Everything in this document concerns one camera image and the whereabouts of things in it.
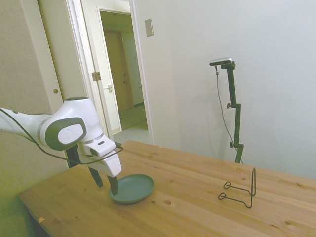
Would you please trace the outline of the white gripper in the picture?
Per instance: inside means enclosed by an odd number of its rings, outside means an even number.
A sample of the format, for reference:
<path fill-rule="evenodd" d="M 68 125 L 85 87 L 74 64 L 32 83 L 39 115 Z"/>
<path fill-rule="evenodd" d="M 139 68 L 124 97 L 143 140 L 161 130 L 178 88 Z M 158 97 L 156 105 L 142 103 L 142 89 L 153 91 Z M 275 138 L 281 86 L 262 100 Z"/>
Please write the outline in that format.
<path fill-rule="evenodd" d="M 82 163 L 92 162 L 88 165 L 89 171 L 99 188 L 103 186 L 103 181 L 98 171 L 107 175 L 111 192 L 115 196 L 118 193 L 118 180 L 116 176 L 121 172 L 121 163 L 114 148 L 115 145 L 105 147 L 79 145 L 79 159 Z"/>

